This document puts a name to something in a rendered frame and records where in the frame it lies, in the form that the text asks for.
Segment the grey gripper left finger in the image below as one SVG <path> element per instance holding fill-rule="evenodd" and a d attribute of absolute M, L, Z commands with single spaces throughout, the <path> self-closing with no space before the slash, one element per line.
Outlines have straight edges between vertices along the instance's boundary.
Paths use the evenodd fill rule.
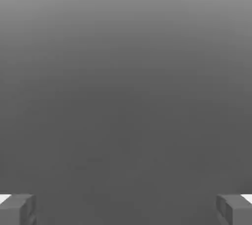
<path fill-rule="evenodd" d="M 0 194 L 0 225 L 37 225 L 36 196 Z"/>

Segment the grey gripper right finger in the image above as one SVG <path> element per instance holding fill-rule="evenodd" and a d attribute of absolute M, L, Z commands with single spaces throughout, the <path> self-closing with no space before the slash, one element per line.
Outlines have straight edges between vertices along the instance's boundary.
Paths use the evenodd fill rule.
<path fill-rule="evenodd" d="M 215 204 L 220 225 L 252 225 L 252 194 L 218 194 Z"/>

